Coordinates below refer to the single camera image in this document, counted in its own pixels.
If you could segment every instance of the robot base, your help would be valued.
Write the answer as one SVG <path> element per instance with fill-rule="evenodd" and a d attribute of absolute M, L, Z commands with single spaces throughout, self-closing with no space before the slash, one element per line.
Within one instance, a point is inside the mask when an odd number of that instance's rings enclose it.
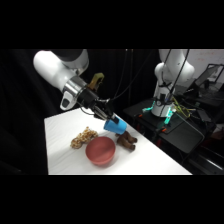
<path fill-rule="evenodd" d="M 157 117 L 164 117 L 165 118 L 165 117 L 167 117 L 167 113 L 168 113 L 171 106 L 172 106 L 172 104 L 166 105 L 165 107 L 164 107 L 164 105 L 157 106 L 155 104 L 153 109 L 152 109 L 152 114 L 154 114 Z"/>

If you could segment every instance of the bowl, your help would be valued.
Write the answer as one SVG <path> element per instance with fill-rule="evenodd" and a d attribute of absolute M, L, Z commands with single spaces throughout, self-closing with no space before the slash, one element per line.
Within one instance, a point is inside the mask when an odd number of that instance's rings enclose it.
<path fill-rule="evenodd" d="M 109 163 L 115 151 L 116 146 L 110 138 L 98 137 L 86 147 L 86 156 L 93 164 L 100 166 Z"/>

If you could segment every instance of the white table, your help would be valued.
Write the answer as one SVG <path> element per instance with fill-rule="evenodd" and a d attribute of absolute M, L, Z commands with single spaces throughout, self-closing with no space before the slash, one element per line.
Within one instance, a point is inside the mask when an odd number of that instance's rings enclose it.
<path fill-rule="evenodd" d="M 190 175 L 128 125 L 127 131 L 138 138 L 136 150 L 116 144 L 114 133 L 103 129 L 105 122 L 84 114 L 80 109 L 45 119 L 48 170 L 50 175 Z M 75 150 L 70 143 L 86 127 L 100 136 L 111 138 L 116 144 L 114 159 L 103 167 L 93 165 L 85 154 L 86 145 Z"/>

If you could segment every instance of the cable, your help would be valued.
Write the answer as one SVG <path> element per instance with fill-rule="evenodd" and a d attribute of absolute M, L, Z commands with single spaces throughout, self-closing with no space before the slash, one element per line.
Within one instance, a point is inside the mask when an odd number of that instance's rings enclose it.
<path fill-rule="evenodd" d="M 163 70 L 164 70 L 164 67 L 165 67 L 165 65 L 166 65 L 166 62 L 167 62 L 168 59 L 169 59 L 169 56 L 170 56 L 171 51 L 172 51 L 172 49 L 170 49 L 170 50 L 169 50 L 169 53 L 167 54 L 166 60 L 165 60 L 164 65 L 163 65 Z M 163 78 L 163 70 L 162 70 L 162 80 L 163 80 L 163 85 L 164 85 L 164 84 L 166 84 L 166 83 L 165 83 L 164 78 Z M 166 105 L 167 105 L 167 102 L 165 102 L 165 104 L 164 104 L 164 106 L 163 106 L 163 109 L 161 110 L 161 113 L 160 113 L 159 118 L 161 118 L 161 116 L 162 116 L 162 114 L 163 114 L 163 111 L 164 111 Z"/>
<path fill-rule="evenodd" d="M 200 107 L 197 107 L 197 106 L 194 106 L 194 105 L 188 103 L 185 99 L 182 99 L 182 100 L 183 100 L 186 104 L 188 104 L 189 106 L 191 106 L 191 107 L 194 107 L 194 108 L 197 108 L 197 109 L 200 109 L 200 110 L 205 111 L 204 109 L 202 109 L 202 108 L 200 108 Z"/>
<path fill-rule="evenodd" d="M 166 62 L 168 61 L 168 58 L 170 56 L 171 51 L 172 51 L 172 49 L 169 50 L 169 53 L 167 54 L 166 60 L 165 60 L 164 65 L 163 65 L 163 70 L 162 70 L 162 80 L 163 80 L 163 84 L 166 84 L 165 81 L 164 81 L 164 77 L 163 77 L 164 67 L 166 65 Z"/>
<path fill-rule="evenodd" d="M 87 115 L 91 115 L 91 116 L 95 115 L 95 114 L 89 114 L 89 113 L 85 112 L 85 111 L 82 109 L 82 107 L 80 107 L 80 109 L 82 110 L 83 113 L 85 113 L 85 114 L 87 114 Z"/>
<path fill-rule="evenodd" d="M 167 59 L 166 59 L 166 60 L 168 60 L 171 51 L 172 51 L 172 49 L 170 49 L 170 51 L 169 51 L 169 53 L 168 53 L 168 55 L 167 55 Z M 168 87 L 166 87 L 166 88 L 170 91 L 170 94 L 172 94 L 172 92 L 173 92 L 173 90 L 174 90 L 174 88 L 175 88 L 175 86 L 176 86 L 176 84 L 177 84 L 177 81 L 178 81 L 178 79 L 179 79 L 179 77 L 180 77 L 180 75 L 181 75 L 181 73 L 182 73 L 182 70 L 183 70 L 183 68 L 184 68 L 184 66 L 185 66 L 185 63 L 186 63 L 186 61 L 187 61 L 189 52 L 190 52 L 190 49 L 187 50 L 187 54 L 186 54 L 184 63 L 183 63 L 183 65 L 182 65 L 182 68 L 181 68 L 181 70 L 180 70 L 180 72 L 179 72 L 179 74 L 178 74 L 178 76 L 177 76 L 177 79 L 176 79 L 176 81 L 175 81 L 175 83 L 174 83 L 172 89 L 170 90 Z M 165 105 L 163 106 L 163 109 L 161 110 L 160 117 L 162 116 L 162 113 L 163 113 L 163 111 L 164 111 L 166 105 L 167 105 L 167 102 L 165 103 Z"/>
<path fill-rule="evenodd" d="M 182 67 L 181 67 L 181 70 L 180 70 L 180 72 L 179 72 L 179 74 L 178 74 L 178 76 L 177 76 L 176 81 L 174 82 L 173 88 L 171 89 L 170 93 L 173 92 L 173 90 L 174 90 L 174 88 L 175 88 L 175 86 L 176 86 L 176 84 L 177 84 L 177 81 L 178 81 L 178 79 L 180 78 L 180 75 L 181 75 L 181 73 L 182 73 L 182 70 L 183 70 L 183 68 L 184 68 L 184 66 L 185 66 L 185 63 L 186 63 L 186 61 L 187 61 L 189 52 L 190 52 L 190 49 L 187 50 L 187 54 L 186 54 L 186 56 L 185 56 L 184 63 L 183 63 L 183 65 L 182 65 Z"/>
<path fill-rule="evenodd" d="M 131 85 L 133 84 L 133 82 L 135 81 L 135 79 L 138 77 L 138 75 L 141 73 L 142 69 L 144 68 L 146 62 L 148 61 L 148 59 L 151 57 L 153 53 L 153 50 L 149 53 L 148 57 L 146 58 L 145 62 L 143 63 L 142 67 L 140 68 L 140 70 L 138 71 L 137 75 L 133 78 L 133 80 L 131 81 L 131 83 L 129 84 L 129 86 L 117 97 L 113 98 L 112 100 L 116 100 L 118 99 L 119 97 L 121 97 L 130 87 Z"/>
<path fill-rule="evenodd" d="M 117 92 L 114 96 L 114 98 L 116 98 L 119 90 L 120 90 L 120 87 L 121 87 L 121 84 L 122 84 L 122 81 L 123 81 L 123 78 L 124 78 L 124 72 L 125 72 L 125 68 L 126 68 L 126 63 L 127 63 L 127 58 L 128 58 L 128 49 L 126 49 L 126 53 L 125 53 L 125 59 L 124 59 L 124 67 L 123 67 L 123 72 L 122 72 L 122 75 L 121 75 L 121 80 L 120 80 L 120 84 L 118 86 L 118 89 L 117 89 Z"/>
<path fill-rule="evenodd" d="M 180 105 L 175 97 L 173 97 L 173 100 L 174 100 L 174 105 L 177 112 L 182 113 L 185 117 L 189 118 L 191 116 L 190 114 L 191 109 L 187 109 L 186 107 Z"/>
<path fill-rule="evenodd" d="M 221 156 L 221 155 L 220 155 L 220 154 L 218 154 L 218 153 L 213 152 L 212 150 L 210 150 L 210 149 L 209 149 L 209 148 L 207 148 L 207 147 L 201 146 L 201 148 L 206 149 L 206 150 L 208 150 L 208 151 L 210 151 L 210 152 L 214 153 L 215 155 L 217 155 L 217 156 L 221 157 L 222 159 L 224 159 L 224 157 L 223 157 L 223 156 Z"/>

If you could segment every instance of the table surface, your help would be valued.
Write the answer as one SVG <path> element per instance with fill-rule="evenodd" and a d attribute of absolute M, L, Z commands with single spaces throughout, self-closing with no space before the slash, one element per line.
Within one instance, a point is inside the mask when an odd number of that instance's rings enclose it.
<path fill-rule="evenodd" d="M 152 103 L 153 100 L 140 102 L 139 104 L 125 109 L 124 113 L 133 118 L 135 115 L 142 113 L 142 109 L 151 107 Z M 154 126 L 149 122 L 144 121 L 142 118 L 138 118 L 137 121 L 149 130 L 155 130 Z M 187 120 L 187 122 L 206 135 L 207 131 L 205 128 L 200 128 L 197 124 L 194 124 L 189 120 Z M 161 133 L 159 136 L 185 153 L 190 153 L 202 140 L 202 136 L 185 122 L 174 129 L 171 133 Z"/>
<path fill-rule="evenodd" d="M 116 144 L 114 133 L 105 131 L 104 121 L 84 114 L 80 109 L 45 119 L 48 169 L 50 175 L 191 175 L 172 158 L 128 125 L 127 131 L 138 138 L 131 152 Z M 114 159 L 107 165 L 93 165 L 85 154 L 86 145 L 75 150 L 71 140 L 89 127 L 99 136 L 116 144 Z"/>

